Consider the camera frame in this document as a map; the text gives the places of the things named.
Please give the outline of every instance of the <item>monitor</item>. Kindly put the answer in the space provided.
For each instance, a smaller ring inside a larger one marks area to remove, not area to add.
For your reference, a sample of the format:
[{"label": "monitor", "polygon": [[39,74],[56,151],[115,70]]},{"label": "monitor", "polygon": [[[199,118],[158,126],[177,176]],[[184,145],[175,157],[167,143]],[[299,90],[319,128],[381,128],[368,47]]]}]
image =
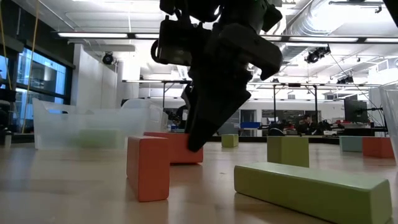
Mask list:
[{"label": "monitor", "polygon": [[345,120],[354,123],[368,122],[368,105],[358,100],[344,100]]}]

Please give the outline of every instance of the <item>security camera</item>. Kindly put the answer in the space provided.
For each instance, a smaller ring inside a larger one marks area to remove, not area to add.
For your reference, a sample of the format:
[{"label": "security camera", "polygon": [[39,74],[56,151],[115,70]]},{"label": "security camera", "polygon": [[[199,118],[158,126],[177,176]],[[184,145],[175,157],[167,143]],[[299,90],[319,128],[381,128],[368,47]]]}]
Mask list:
[{"label": "security camera", "polygon": [[116,62],[116,59],[113,57],[113,52],[106,52],[104,58],[102,58],[102,62],[105,65],[113,65]]}]

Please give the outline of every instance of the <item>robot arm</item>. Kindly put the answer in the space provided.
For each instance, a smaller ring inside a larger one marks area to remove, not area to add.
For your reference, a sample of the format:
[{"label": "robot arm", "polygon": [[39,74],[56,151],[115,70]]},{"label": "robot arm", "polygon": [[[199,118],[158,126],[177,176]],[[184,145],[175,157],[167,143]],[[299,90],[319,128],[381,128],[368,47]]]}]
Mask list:
[{"label": "robot arm", "polygon": [[[190,66],[192,84],[182,98],[189,109],[188,148],[196,152],[251,97],[249,63],[262,70],[262,80],[279,71],[279,48],[259,33],[282,14],[266,0],[160,0],[160,9],[178,20],[166,16],[151,55],[158,63]],[[190,16],[199,25],[191,24]],[[202,22],[217,18],[212,30],[203,28]]]}]

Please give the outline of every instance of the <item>gray block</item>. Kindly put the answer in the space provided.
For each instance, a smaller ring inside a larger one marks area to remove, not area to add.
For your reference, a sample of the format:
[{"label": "gray block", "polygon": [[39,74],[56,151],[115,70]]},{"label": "gray block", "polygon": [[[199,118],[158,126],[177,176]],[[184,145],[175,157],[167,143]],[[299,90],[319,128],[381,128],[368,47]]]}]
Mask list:
[{"label": "gray block", "polygon": [[362,152],[362,136],[340,136],[341,152]]}]

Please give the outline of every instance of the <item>green block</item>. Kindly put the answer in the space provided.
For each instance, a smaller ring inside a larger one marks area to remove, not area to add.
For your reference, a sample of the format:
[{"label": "green block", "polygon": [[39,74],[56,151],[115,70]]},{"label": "green block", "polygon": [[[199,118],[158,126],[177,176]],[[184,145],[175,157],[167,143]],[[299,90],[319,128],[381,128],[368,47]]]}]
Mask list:
[{"label": "green block", "polygon": [[124,149],[125,136],[116,129],[81,129],[78,146],[82,148]]},{"label": "green block", "polygon": [[369,175],[270,162],[236,166],[235,191],[342,224],[385,224],[392,215],[389,181]]},{"label": "green block", "polygon": [[340,136],[341,152],[362,152],[362,136]]},{"label": "green block", "polygon": [[221,145],[223,147],[236,147],[239,145],[239,136],[237,134],[223,134]]},{"label": "green block", "polygon": [[267,138],[267,161],[310,167],[308,148],[308,138],[269,136]]}]

